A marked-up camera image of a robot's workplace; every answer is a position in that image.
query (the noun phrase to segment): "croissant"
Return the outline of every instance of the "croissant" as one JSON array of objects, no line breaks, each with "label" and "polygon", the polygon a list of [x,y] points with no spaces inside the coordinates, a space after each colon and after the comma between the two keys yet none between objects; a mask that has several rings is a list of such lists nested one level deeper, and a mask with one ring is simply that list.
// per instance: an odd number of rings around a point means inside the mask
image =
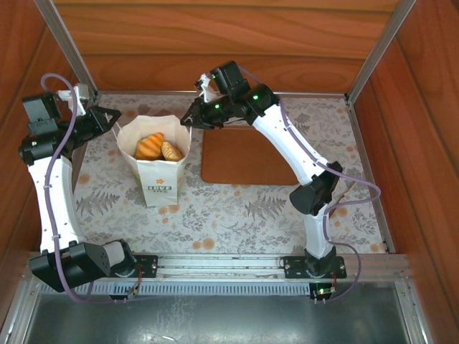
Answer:
[{"label": "croissant", "polygon": [[167,141],[163,142],[161,152],[167,161],[180,161],[184,158],[181,151],[175,145]]},{"label": "croissant", "polygon": [[134,158],[137,160],[156,160],[161,156],[161,145],[164,141],[163,133],[154,133],[137,142]]}]

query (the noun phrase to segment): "wood grain surface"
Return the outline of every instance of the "wood grain surface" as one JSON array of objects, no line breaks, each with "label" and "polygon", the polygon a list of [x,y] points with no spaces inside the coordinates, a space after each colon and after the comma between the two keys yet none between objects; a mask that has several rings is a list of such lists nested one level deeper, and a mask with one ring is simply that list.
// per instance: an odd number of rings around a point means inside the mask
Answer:
[{"label": "wood grain surface", "polygon": [[459,341],[458,9],[419,0],[355,104],[389,230],[408,254],[436,343]]},{"label": "wood grain surface", "polygon": [[355,104],[355,111],[369,156],[374,179],[382,189],[381,201],[397,252],[410,261],[415,286],[436,343],[455,343],[459,329],[450,300],[439,282],[430,255],[430,243],[422,235],[421,222],[411,201],[410,190],[401,174],[383,114],[372,83],[368,82]]},{"label": "wood grain surface", "polygon": [[419,1],[397,36],[459,173],[459,3]]},{"label": "wood grain surface", "polygon": [[[27,135],[29,121],[22,98],[42,92],[41,76],[46,72],[56,72],[70,78],[72,70],[57,45],[51,32],[46,29],[37,42],[38,48],[27,63],[31,68],[18,82],[19,90],[11,108],[1,114],[2,148],[0,150],[2,197],[0,199],[0,264],[2,273],[13,269],[15,273],[0,278],[0,324],[6,316],[7,307],[14,295],[16,283],[25,266],[25,252],[34,249],[40,233],[38,203],[32,179],[18,154],[18,147]],[[49,80],[52,90],[62,89],[62,83]]]},{"label": "wood grain surface", "polygon": [[272,90],[342,92],[363,60],[235,55],[84,56],[101,90],[194,90],[201,73],[234,59]]},{"label": "wood grain surface", "polygon": [[19,81],[29,67],[45,25],[33,1],[1,1],[0,7],[1,115],[11,107],[19,91]]},{"label": "wood grain surface", "polygon": [[398,0],[55,0],[54,3],[261,6],[391,12],[395,9]]},{"label": "wood grain surface", "polygon": [[[445,290],[457,289],[459,274],[450,262],[459,262],[459,179],[397,43],[378,64],[372,84],[440,281]],[[459,312],[459,292],[449,297]]]},{"label": "wood grain surface", "polygon": [[218,6],[58,6],[82,54],[366,59],[388,13]]}]

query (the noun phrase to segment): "brown mat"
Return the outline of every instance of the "brown mat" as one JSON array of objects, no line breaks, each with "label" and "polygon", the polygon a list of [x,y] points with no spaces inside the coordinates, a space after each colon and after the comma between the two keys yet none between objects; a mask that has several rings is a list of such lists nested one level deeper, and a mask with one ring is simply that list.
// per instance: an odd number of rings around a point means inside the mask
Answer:
[{"label": "brown mat", "polygon": [[207,183],[295,185],[298,180],[271,142],[253,127],[205,130],[201,177]]}]

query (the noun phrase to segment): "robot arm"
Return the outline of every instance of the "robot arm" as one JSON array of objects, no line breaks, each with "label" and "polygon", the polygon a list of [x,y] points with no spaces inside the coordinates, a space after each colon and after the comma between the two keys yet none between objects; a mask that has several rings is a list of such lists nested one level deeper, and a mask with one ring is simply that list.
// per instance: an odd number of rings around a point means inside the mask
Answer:
[{"label": "robot arm", "polygon": [[[233,61],[213,69],[211,76],[222,96],[208,96],[210,86],[207,84],[200,87],[201,83],[197,82],[201,95],[194,100],[181,124],[214,129],[223,128],[230,118],[241,118],[261,132],[288,162],[300,183],[290,194],[290,200],[302,213],[306,226],[307,273],[314,277],[330,276],[332,273],[345,277],[346,273],[342,269],[336,271],[336,263],[342,262],[342,258],[336,256],[336,248],[326,240],[323,233],[324,212],[339,177],[315,164],[287,131],[280,101],[268,86],[258,84],[251,88]],[[341,165],[337,162],[329,163],[317,153],[289,119],[287,124],[317,161],[342,172]]]},{"label": "robot arm", "polygon": [[[62,268],[71,288],[106,277],[111,271],[125,270],[134,265],[132,252],[124,240],[116,240],[104,245],[87,243],[75,218],[72,152],[86,141],[110,130],[120,117],[120,112],[117,110],[98,106],[85,109],[81,102],[87,100],[84,96],[84,85],[82,87],[78,84],[75,86],[75,91],[83,96],[77,100],[77,104],[69,103],[69,107],[77,106],[78,118],[61,156],[55,161],[49,185],[52,209],[59,232]],[[66,99],[65,93],[59,94],[61,98]],[[44,180],[51,157],[67,131],[68,122],[58,121],[61,117],[60,112],[55,96],[50,92],[24,98],[23,104],[30,120],[30,134],[22,141],[19,155],[28,165],[34,181],[42,222],[40,245],[42,255],[31,259],[29,266],[33,274],[61,292],[64,289],[56,270],[55,241],[45,202]],[[105,114],[111,116],[111,119],[107,120]]]}]

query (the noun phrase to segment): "white paper bag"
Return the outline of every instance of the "white paper bag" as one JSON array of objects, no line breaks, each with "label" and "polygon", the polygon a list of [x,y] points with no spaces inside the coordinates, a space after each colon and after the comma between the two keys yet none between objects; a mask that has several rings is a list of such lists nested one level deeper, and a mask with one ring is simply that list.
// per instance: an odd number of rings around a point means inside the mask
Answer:
[{"label": "white paper bag", "polygon": [[[137,142],[154,133],[163,133],[164,140],[174,144],[184,154],[179,162],[137,161],[133,156]],[[170,206],[179,202],[179,188],[183,179],[191,145],[190,131],[174,116],[137,116],[122,127],[116,143],[134,176],[140,181],[147,206]]]}]

